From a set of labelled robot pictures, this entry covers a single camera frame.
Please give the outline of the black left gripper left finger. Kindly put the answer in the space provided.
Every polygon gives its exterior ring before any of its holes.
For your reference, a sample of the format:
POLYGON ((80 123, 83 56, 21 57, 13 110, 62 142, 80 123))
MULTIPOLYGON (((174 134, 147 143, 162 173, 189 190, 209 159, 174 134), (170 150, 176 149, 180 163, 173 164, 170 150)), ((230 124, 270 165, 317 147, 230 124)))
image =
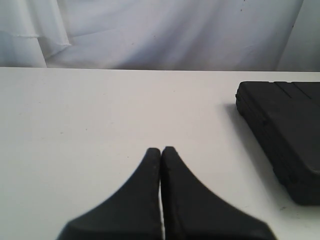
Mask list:
POLYGON ((160 240, 161 152, 148 148, 130 178, 107 200, 69 221, 60 240, 160 240))

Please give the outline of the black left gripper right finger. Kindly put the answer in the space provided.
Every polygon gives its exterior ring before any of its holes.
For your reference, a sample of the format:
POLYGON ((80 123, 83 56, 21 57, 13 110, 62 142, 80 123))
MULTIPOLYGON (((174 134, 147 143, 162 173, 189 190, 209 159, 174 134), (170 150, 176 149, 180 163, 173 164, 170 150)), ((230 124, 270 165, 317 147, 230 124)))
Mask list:
POLYGON ((273 240, 263 221, 210 191, 167 146, 160 161, 161 200, 167 240, 273 240))

